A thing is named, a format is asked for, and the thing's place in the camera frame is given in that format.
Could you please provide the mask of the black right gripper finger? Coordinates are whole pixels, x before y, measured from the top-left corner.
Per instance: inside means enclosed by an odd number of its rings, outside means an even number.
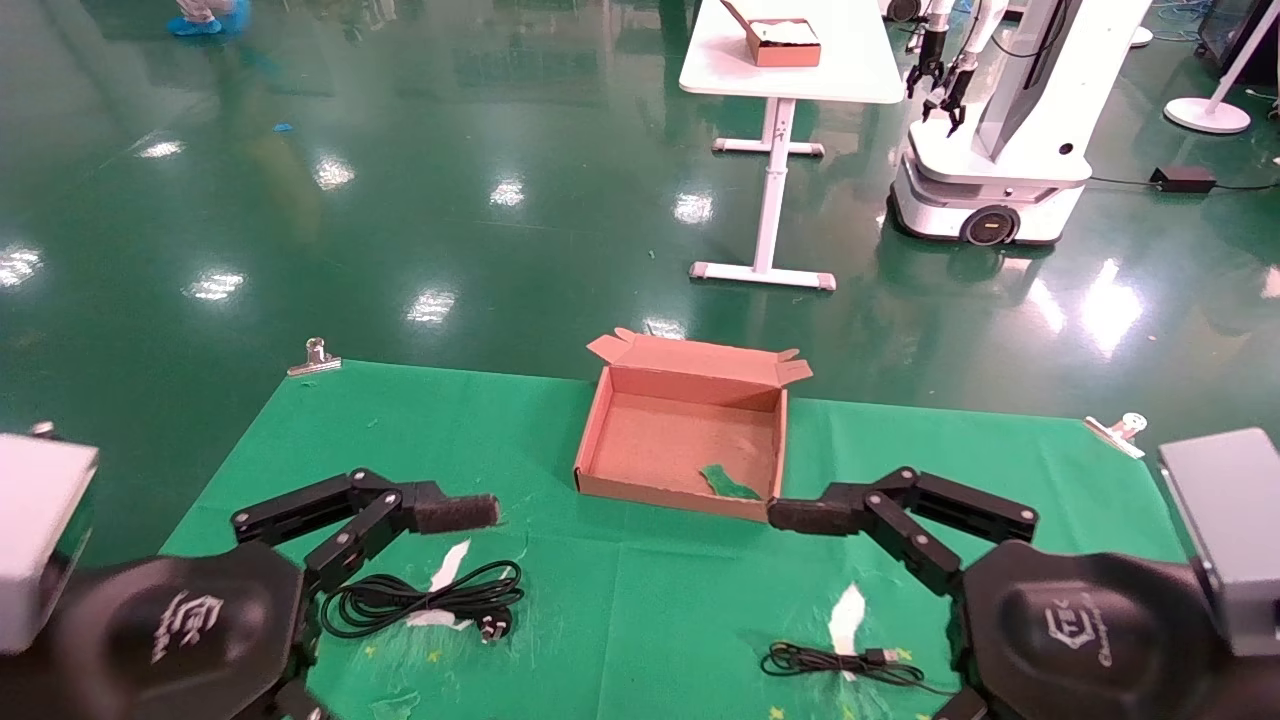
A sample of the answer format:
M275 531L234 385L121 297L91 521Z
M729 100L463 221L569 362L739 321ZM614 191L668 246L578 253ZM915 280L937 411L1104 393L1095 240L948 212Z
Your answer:
M865 534L879 544L927 544L920 518L1000 544L1030 543L1038 515L1024 505L914 468L869 483L832 483L818 498L776 498L768 523L809 536Z
M867 536L933 594L957 593L960 557L886 496L777 498L771 525L805 536Z

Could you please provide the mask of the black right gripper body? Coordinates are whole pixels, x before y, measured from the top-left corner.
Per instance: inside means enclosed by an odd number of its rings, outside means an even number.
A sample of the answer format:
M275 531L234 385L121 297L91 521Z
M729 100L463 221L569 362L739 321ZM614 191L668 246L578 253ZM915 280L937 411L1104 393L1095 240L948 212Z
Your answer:
M1187 565L1002 543L963 571L938 719L1275 719L1277 657L1235 653Z

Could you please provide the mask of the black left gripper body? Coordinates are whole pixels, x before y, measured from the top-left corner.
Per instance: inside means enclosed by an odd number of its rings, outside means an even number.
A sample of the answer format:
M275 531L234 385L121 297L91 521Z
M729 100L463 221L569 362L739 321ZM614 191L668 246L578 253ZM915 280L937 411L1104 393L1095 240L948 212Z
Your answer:
M3 657L5 719L328 719L314 589L262 543L78 570Z

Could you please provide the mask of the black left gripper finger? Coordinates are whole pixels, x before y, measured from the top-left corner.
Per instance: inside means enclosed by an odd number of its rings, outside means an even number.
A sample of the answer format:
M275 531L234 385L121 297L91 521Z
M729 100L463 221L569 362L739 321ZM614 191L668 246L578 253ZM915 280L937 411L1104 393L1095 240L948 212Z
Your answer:
M237 510L230 525L239 544L276 546L330 527L338 528L337 543L352 544L392 541L402 532L476 530L499 520L494 495L448 496L435 482L394 483L357 468Z
M451 497L438 488L389 489L306 556L303 587L310 594L330 594L404 533L476 530L499 520L500 503L494 495Z

